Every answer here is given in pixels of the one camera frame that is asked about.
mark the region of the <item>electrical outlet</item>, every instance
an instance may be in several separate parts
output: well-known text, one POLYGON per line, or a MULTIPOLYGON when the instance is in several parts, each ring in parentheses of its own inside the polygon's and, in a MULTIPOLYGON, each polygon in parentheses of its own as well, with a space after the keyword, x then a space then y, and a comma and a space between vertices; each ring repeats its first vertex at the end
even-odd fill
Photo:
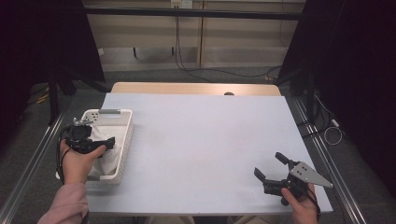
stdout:
POLYGON ((181 8, 181 0, 171 0, 171 8, 181 8))
POLYGON ((192 9, 192 0, 181 0, 181 8, 192 9))

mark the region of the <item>white basket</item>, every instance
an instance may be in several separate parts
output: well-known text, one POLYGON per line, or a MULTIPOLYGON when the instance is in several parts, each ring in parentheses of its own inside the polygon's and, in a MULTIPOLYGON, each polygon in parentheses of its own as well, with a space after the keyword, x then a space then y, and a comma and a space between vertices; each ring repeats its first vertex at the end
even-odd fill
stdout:
POLYGON ((93 121, 92 125, 96 126, 100 133, 111 137, 115 136, 116 144, 120 146, 120 155, 113 174, 95 176, 92 175, 92 168, 87 187, 114 185, 121 182, 134 127, 132 114, 133 111, 129 109, 90 109, 85 111, 82 119, 93 121))

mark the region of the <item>table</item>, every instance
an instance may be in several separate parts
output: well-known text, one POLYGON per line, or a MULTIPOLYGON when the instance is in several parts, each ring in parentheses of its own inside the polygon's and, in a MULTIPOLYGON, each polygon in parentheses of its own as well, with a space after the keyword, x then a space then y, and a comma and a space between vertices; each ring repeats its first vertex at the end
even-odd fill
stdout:
MULTIPOLYGON (((285 178, 288 168, 276 151, 315 167, 274 86, 117 83, 103 108, 119 106, 134 111, 124 178, 118 186, 88 189, 94 214, 286 213, 290 207, 281 205, 280 197, 262 193, 254 168, 270 179, 285 178), (235 96, 221 96, 224 92, 235 96)), ((316 190, 322 212, 332 211, 323 188, 316 190)))

